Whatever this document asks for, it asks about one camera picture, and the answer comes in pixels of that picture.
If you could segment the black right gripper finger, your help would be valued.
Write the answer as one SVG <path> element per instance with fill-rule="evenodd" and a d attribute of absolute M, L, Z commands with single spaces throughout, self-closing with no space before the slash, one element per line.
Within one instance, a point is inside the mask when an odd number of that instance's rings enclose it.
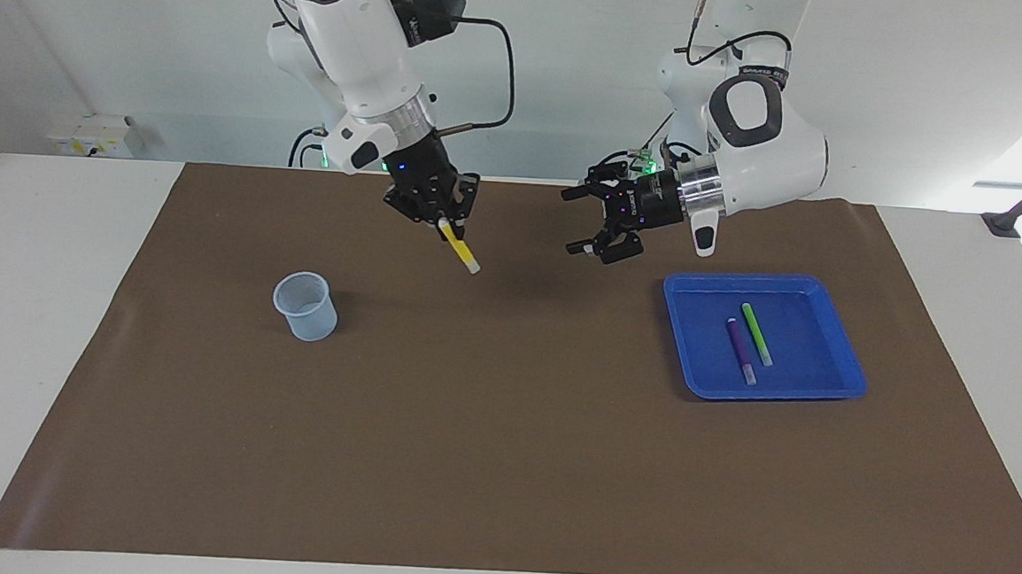
<path fill-rule="evenodd" d="M 414 193 L 405 193 L 402 190 L 388 189 L 383 195 L 383 201 L 410 221 L 437 226 L 438 206 L 425 197 L 414 195 Z"/>
<path fill-rule="evenodd" d="M 466 222 L 475 206 L 481 175 L 448 174 L 449 184 L 445 194 L 444 218 L 450 223 L 454 236 L 466 235 Z"/>

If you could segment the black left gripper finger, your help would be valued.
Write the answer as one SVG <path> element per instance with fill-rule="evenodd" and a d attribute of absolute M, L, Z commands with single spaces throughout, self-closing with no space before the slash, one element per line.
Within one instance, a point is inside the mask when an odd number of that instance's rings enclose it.
<path fill-rule="evenodd" d="M 599 164 L 588 168 L 584 178 L 563 189 L 561 200 L 580 201 L 585 196 L 593 196 L 601 202 L 628 206 L 631 183 L 631 166 Z"/>
<path fill-rule="evenodd" d="M 567 243 L 569 255 L 592 255 L 601 264 L 611 265 L 643 254 L 644 246 L 637 225 L 605 225 L 592 238 Z"/>

